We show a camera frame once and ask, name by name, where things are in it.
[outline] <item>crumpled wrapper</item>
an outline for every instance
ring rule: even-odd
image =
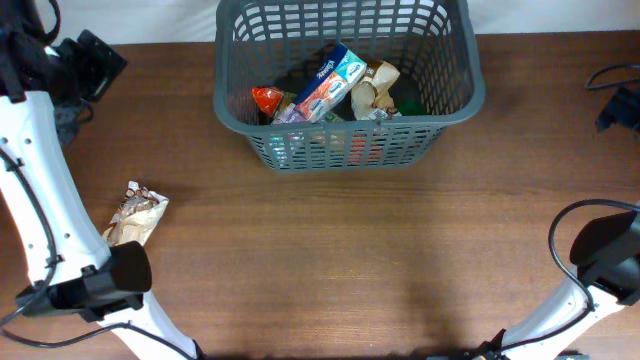
[[[144,245],[164,214],[169,199],[129,181],[124,201],[111,218],[102,238],[110,247],[137,241]]]

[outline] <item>black cable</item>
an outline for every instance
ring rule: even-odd
[[[49,247],[49,253],[51,254],[48,260],[49,264],[47,267],[49,268],[49,271],[47,272],[47,276],[42,282],[40,282],[39,284],[36,284],[37,289],[29,300],[27,300],[22,306],[14,310],[12,313],[4,316],[2,320],[0,320],[0,328],[2,328],[5,325],[7,325],[11,320],[20,316],[36,301],[39,301],[43,296],[46,295],[47,288],[51,284],[51,280],[53,280],[53,275],[56,272],[56,267],[58,266],[58,263],[57,263],[58,251],[56,249],[56,242],[53,236],[53,231],[51,230],[51,226],[47,221],[47,217],[44,215],[42,206],[40,206],[40,203],[38,202],[38,198],[33,192],[31,185],[29,185],[29,182],[25,178],[24,174],[22,173],[22,171],[20,171],[21,165],[13,161],[13,159],[11,159],[11,157],[2,148],[0,148],[0,157],[7,165],[6,170],[13,171],[16,178],[18,178],[20,185],[22,185],[22,188],[24,189],[25,194],[27,194],[27,197],[29,198],[31,205],[33,206],[33,209],[35,210],[36,215],[38,216],[38,219],[42,224],[42,229],[44,230],[44,234],[47,238],[47,246]]]
[[[547,340],[549,338],[552,338],[554,336],[557,336],[565,331],[567,331],[568,329],[570,329],[571,327],[573,327],[574,325],[576,325],[577,323],[579,323],[580,321],[582,321],[585,317],[587,317],[587,315],[589,315],[590,312],[595,311],[595,304],[593,301],[593,296],[591,295],[591,293],[589,292],[589,290],[584,286],[584,284],[582,284],[582,282],[580,282],[580,280],[573,275],[573,273],[571,273],[571,271],[569,269],[567,269],[567,267],[562,263],[562,261],[560,261],[560,258],[558,257],[558,252],[556,251],[556,245],[555,245],[555,233],[556,233],[556,228],[558,227],[558,224],[560,223],[560,220],[562,220],[563,217],[565,217],[568,213],[570,213],[571,211],[583,207],[583,206],[591,206],[591,205],[601,205],[601,206],[609,206],[609,207],[614,207],[614,208],[618,208],[618,209],[624,209],[624,210],[629,210],[629,211],[635,211],[637,213],[640,213],[640,206],[636,206],[636,205],[632,205],[632,204],[627,204],[624,202],[620,202],[620,201],[615,201],[615,200],[606,200],[606,199],[590,199],[590,200],[582,200],[582,201],[578,201],[575,202],[569,206],[567,206],[566,208],[562,209],[562,211],[560,211],[560,213],[558,215],[556,215],[555,219],[553,219],[553,222],[551,223],[551,227],[549,228],[549,250],[551,251],[551,256],[553,257],[553,261],[556,263],[556,265],[558,265],[558,267],[560,268],[560,270],[562,270],[562,272],[571,280],[573,281],[579,288],[580,290],[582,290],[585,294],[585,296],[587,297],[587,306],[585,307],[584,311],[575,319],[573,319],[572,321],[566,323],[565,325],[563,325],[562,327],[546,334],[546,335],[542,335],[533,339],[528,339],[528,340],[523,340],[523,341],[519,341],[513,344],[509,344],[506,346],[503,346],[502,348],[500,348],[497,353],[500,354],[504,351],[507,350],[511,350],[520,346],[524,346],[524,345],[528,345],[528,344],[533,344],[533,343],[537,343],[540,341],[544,341]]]
[[[93,337],[96,337],[98,335],[102,335],[104,333],[110,332],[112,330],[115,329],[127,329],[127,330],[131,330],[131,331],[135,331],[141,335],[144,335],[152,340],[155,340],[159,343],[161,343],[162,345],[170,348],[171,350],[177,352],[178,354],[180,354],[180,356],[184,357],[185,359],[188,360],[197,360],[197,358],[192,358],[189,354],[187,354],[186,352],[184,352],[184,350],[180,349],[179,347],[177,347],[176,345],[168,342],[167,340],[156,336],[154,334],[151,334],[150,332],[143,330],[137,326],[132,325],[131,323],[117,323],[117,324],[113,324],[113,325],[109,325],[109,326],[105,326],[102,329],[98,329],[98,330],[94,330],[91,332],[88,332],[86,334],[74,337],[73,339],[69,339],[69,340],[64,340],[64,341],[60,341],[60,342],[54,342],[54,343],[49,343],[49,342],[42,342],[42,341],[35,341],[35,340],[30,340],[30,339],[25,339],[21,336],[12,334],[6,330],[2,330],[2,332],[0,333],[0,335],[4,336],[5,338],[15,341],[17,343],[20,343],[22,345],[26,345],[26,346],[31,346],[31,347],[36,347],[36,348],[40,348],[40,349],[58,349],[61,347],[65,347],[65,346],[69,346],[69,345],[74,345],[77,344],[81,341],[84,340],[88,340],[91,339]]]
[[[60,34],[60,6],[58,5],[57,0],[49,0],[49,4],[51,4],[51,7],[53,7],[53,13],[56,16],[56,24],[53,26],[53,29],[51,29],[51,31],[44,34],[44,36],[42,37],[42,41],[44,41],[47,45],[51,45],[58,37],[58,34]]]
[[[618,87],[618,86],[622,86],[622,85],[626,85],[626,84],[634,84],[637,82],[640,82],[640,78],[632,78],[632,79],[628,79],[628,80],[622,80],[622,81],[614,81],[614,82],[610,82],[610,83],[606,83],[606,84],[600,84],[600,85],[593,85],[593,82],[595,81],[595,79],[606,73],[609,72],[611,70],[616,70],[616,69],[637,69],[640,70],[640,64],[617,64],[617,65],[611,65],[611,66],[607,66],[606,68],[599,70],[597,72],[595,72],[593,75],[591,75],[591,77],[589,78],[589,80],[587,81],[587,83],[584,85],[584,88],[589,90],[589,91],[596,91],[596,90],[602,90],[602,89],[607,89],[610,87]]]

